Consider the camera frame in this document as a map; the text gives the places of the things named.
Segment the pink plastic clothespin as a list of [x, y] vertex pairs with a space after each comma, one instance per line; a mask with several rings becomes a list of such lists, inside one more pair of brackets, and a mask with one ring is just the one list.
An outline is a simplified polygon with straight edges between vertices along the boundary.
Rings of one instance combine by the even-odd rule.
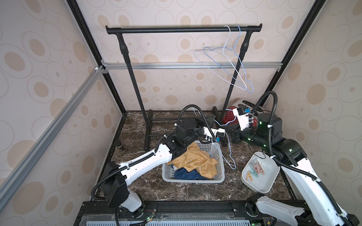
[[264, 175], [265, 174], [265, 171], [262, 167], [262, 164], [258, 161], [258, 160], [255, 160], [254, 162], [252, 162], [251, 164], [251, 167], [253, 168], [254, 172], [257, 174], [257, 175]]

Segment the yellow plastic clothespin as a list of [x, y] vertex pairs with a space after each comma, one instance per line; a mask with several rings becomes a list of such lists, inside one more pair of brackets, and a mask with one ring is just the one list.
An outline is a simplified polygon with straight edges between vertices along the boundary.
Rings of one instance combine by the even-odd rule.
[[253, 177], [250, 171], [247, 172], [247, 181], [248, 180], [253, 181]]

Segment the teal plastic clothespin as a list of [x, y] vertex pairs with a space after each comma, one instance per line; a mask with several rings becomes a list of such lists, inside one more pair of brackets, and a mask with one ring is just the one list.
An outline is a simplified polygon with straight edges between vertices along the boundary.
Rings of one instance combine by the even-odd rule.
[[249, 170], [250, 174], [253, 175], [254, 177], [258, 178], [259, 174], [255, 171], [255, 169], [253, 167], [250, 168]]

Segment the light blue plastic hanger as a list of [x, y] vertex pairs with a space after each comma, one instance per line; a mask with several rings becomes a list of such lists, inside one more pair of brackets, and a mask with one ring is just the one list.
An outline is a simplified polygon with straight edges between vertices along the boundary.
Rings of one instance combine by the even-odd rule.
[[[236, 51], [235, 51], [235, 49], [236, 49], [236, 47], [237, 47], [237, 44], [238, 44], [238, 41], [239, 41], [239, 39], [240, 39], [240, 37], [241, 37], [241, 27], [238, 26], [238, 25], [236, 26], [236, 28], [238, 29], [238, 33], [239, 33], [239, 34], [238, 34], [238, 37], [237, 37], [234, 45], [231, 46], [230, 48], [229, 48], [229, 46], [228, 46], [228, 43], [232, 44], [232, 42], [231, 42], [231, 34], [232, 34], [232, 31], [231, 31], [231, 28], [230, 28], [228, 25], [224, 25], [224, 27], [226, 27], [226, 28], [228, 29], [228, 31], [229, 31], [228, 37], [227, 37], [227, 39], [225, 40], [224, 45], [223, 45], [222, 47], [216, 47], [216, 48], [204, 47], [203, 50], [202, 50], [202, 52], [203, 52], [203, 54], [205, 54], [209, 59], [211, 59], [213, 63], [216, 63], [217, 66], [218, 66], [220, 69], [222, 69], [222, 70], [224, 70], [225, 72], [227, 72], [226, 69], [225, 69], [223, 66], [221, 66], [220, 63], [218, 63], [216, 60], [214, 60], [214, 59], [209, 55], [209, 52], [213, 52], [213, 53], [215, 52], [215, 53], [221, 54], [221, 55], [227, 60], [226, 63], [228, 63], [229, 65], [231, 65], [232, 68], [233, 68], [233, 69], [236, 71], [236, 73], [237, 73], [236, 78], [232, 78], [230, 82], [227, 81], [226, 79], [223, 79], [223, 78], [222, 78], [222, 80], [225, 81], [225, 82], [227, 82], [227, 83], [229, 83], [232, 87], [236, 87], [236, 88], [238, 88], [238, 89], [241, 89], [241, 90], [246, 91], [247, 93], [251, 94], [251, 93], [254, 92], [253, 84], [252, 84], [252, 82], [251, 82], [250, 80], [247, 79], [247, 74], [246, 74], [245, 68], [244, 68], [244, 66], [243, 66], [241, 57], [238, 56], [238, 55], [236, 54]], [[236, 65], [234, 65], [233, 62], [232, 62], [232, 60], [226, 55], [226, 52], [232, 52], [233, 55], [237, 57], [237, 63], [240, 63], [240, 67], [241, 67], [241, 69], [242, 69], [243, 75], [241, 75], [241, 73], [239, 72], [239, 69], [236, 68]]]

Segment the mustard yellow t-shirt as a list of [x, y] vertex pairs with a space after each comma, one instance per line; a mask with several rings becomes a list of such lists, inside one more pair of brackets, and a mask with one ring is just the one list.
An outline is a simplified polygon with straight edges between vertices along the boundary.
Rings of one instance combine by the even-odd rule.
[[200, 149], [196, 142], [187, 147], [187, 151], [181, 156], [167, 163], [168, 166], [176, 168], [185, 168], [188, 172], [196, 170], [201, 176], [212, 179], [217, 175], [216, 165], [218, 161], [211, 158], [210, 155]]

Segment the navy blue t-shirt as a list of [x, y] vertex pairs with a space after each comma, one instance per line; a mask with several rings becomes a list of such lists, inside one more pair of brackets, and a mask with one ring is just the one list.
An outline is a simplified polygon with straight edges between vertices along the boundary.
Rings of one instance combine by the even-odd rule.
[[174, 173], [174, 179], [179, 180], [209, 180], [201, 176], [196, 170], [188, 172], [185, 168], [180, 168]]

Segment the white wire hanger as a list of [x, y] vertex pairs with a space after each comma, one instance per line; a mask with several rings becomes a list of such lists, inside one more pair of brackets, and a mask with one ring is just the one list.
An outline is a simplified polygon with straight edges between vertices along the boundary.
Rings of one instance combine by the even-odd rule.
[[[229, 48], [230, 48], [231, 46], [233, 46], [234, 43], [235, 43], [235, 42], [232, 42], [232, 44], [228, 43]], [[200, 58], [201, 56], [207, 57], [205, 54], [203, 54], [202, 50], [203, 50], [203, 49], [198, 49], [198, 50], [195, 50], [195, 51], [193, 52], [193, 55], [194, 55], [194, 57], [196, 58], [197, 62], [201, 63], [201, 65], [202, 65], [203, 67], [205, 67], [206, 69], [208, 69], [212, 74], [214, 74], [215, 76], [217, 76], [217, 77], [219, 77], [219, 78], [222, 79], [221, 75], [218, 74], [215, 70], [213, 70], [213, 69], [211, 68], [211, 65], [207, 64], [205, 61], [203, 61], [203, 60]], [[231, 65], [229, 65], [228, 63], [226, 63], [227, 60], [226, 60], [221, 54], [215, 53], [215, 52], [214, 52], [214, 53], [213, 53], [213, 52], [209, 52], [209, 55], [210, 55], [214, 60], [216, 60], [218, 63], [220, 63], [221, 66], [223, 66], [223, 67], [226, 69], [226, 71], [227, 71], [228, 69], [233, 69]], [[226, 55], [232, 60], [233, 64], [236, 65], [236, 68], [239, 69], [239, 72], [241, 73], [241, 75], [243, 75], [242, 69], [241, 69], [241, 67], [240, 67], [240, 63], [237, 63], [237, 57], [234, 56], [232, 52], [226, 52]]]

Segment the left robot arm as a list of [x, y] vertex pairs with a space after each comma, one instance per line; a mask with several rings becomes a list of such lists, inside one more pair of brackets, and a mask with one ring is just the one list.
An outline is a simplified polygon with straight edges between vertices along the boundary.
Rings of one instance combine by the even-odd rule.
[[207, 126], [198, 118], [186, 118], [177, 123], [175, 132], [160, 139], [157, 147], [125, 163], [106, 164], [98, 187], [109, 208], [119, 206], [137, 212], [143, 206], [140, 197], [128, 186], [155, 167], [180, 157], [194, 141], [201, 138]]

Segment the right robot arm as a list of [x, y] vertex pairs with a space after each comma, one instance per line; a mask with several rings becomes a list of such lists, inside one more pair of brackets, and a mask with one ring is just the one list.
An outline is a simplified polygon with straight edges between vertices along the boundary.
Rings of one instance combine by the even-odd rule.
[[[270, 113], [261, 113], [257, 128], [248, 111], [231, 111], [235, 116], [236, 139], [245, 140], [264, 148], [247, 163], [242, 171], [242, 181], [255, 194], [248, 198], [248, 214], [269, 215], [291, 226], [357, 226], [358, 218], [348, 214], [316, 175], [307, 154], [298, 142], [281, 137], [281, 119]], [[266, 196], [277, 174], [283, 171], [297, 187], [308, 208], [294, 207]]]

